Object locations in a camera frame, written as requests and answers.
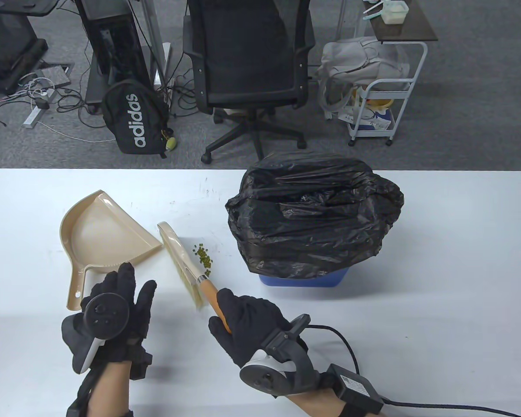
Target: adidas backpack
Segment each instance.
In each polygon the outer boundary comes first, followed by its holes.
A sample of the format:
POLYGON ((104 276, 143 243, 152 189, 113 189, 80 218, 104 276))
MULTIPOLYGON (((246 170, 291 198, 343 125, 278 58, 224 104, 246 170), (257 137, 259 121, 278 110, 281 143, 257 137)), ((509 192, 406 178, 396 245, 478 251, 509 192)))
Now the adidas backpack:
POLYGON ((100 108, 120 151, 166 158, 166 142, 173 133, 167 127, 169 107, 154 91, 125 79, 106 91, 100 108))

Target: forearm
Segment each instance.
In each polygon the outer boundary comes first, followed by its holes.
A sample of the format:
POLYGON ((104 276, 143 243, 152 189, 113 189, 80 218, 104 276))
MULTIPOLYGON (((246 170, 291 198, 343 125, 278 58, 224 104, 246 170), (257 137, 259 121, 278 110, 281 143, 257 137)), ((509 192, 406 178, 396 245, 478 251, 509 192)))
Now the forearm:
POLYGON ((109 363, 92 390, 86 417, 122 417, 129 411, 131 362, 109 363))
MULTIPOLYGON (((340 417, 346 403, 336 397, 332 389, 312 391, 310 393, 290 395, 292 403, 305 411, 310 417, 340 417)), ((376 417, 368 413, 366 417, 376 417)))

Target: office chair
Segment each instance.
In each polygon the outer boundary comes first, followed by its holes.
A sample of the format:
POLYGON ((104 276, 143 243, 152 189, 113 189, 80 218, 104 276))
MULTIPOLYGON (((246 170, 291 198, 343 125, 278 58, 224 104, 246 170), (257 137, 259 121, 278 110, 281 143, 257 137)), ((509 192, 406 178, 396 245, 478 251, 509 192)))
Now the office chair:
POLYGON ((207 145, 211 152, 250 133, 263 159, 259 131, 291 136, 299 149, 303 133, 261 120, 275 107, 303 106, 308 98, 307 58, 314 46, 310 0, 188 0, 183 22, 183 52, 191 58, 199 111, 214 122, 239 123, 207 145), (244 109, 245 117, 222 109, 244 109))

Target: beige dustpan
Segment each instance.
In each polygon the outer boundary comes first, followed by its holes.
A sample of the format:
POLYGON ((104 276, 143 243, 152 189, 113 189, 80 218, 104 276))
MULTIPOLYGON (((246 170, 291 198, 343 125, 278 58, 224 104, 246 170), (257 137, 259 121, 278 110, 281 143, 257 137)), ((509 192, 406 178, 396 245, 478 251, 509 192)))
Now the beige dustpan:
POLYGON ((110 272, 123 262, 136 264, 162 246, 99 190, 75 204, 60 225, 60 239, 72 262, 68 309, 79 310, 88 269, 110 272))

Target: hand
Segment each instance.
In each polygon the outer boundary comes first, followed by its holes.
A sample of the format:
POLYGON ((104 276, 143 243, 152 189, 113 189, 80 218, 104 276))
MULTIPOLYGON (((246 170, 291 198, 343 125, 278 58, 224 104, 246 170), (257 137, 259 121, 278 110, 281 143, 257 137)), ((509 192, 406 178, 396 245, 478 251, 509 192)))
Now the hand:
POLYGON ((108 273, 103 282, 92 288, 90 296, 81 301, 82 312, 68 316, 62 322, 62 339, 72 351, 72 366, 76 373, 86 370, 84 363, 95 339, 83 320, 86 307, 96 296, 113 292, 127 302, 128 322, 118 336, 106 340, 104 345, 98 348, 90 367, 130 361, 133 364, 131 379, 144 378, 147 366, 152 363, 152 356, 145 352, 141 343, 147 337, 149 321, 151 321, 151 304, 156 287, 155 281, 146 282, 139 292, 137 302, 134 302, 135 270, 131 264, 125 263, 121 264, 118 272, 108 273))
POLYGON ((122 362, 134 360, 130 357, 129 346, 141 346, 143 339, 147 337, 149 322, 151 321, 151 304, 155 296, 157 283, 154 280, 145 282, 137 302, 133 302, 135 296, 135 270, 129 262, 123 263, 118 272, 112 271, 106 274, 104 281, 92 287, 90 296, 81 301, 82 312, 85 312, 87 304, 99 294, 114 292, 122 296, 129 305, 129 321, 124 330, 115 338, 107 340, 104 346, 96 353, 96 361, 122 362))
MULTIPOLYGON (((280 309, 268 300, 246 295, 237 297, 227 288, 221 289, 217 298, 231 334, 218 317, 211 317, 208 328, 239 367, 243 367, 251 359, 275 328, 286 331, 292 328, 280 309)), ((303 340, 298 338, 297 342, 307 350, 303 340)))

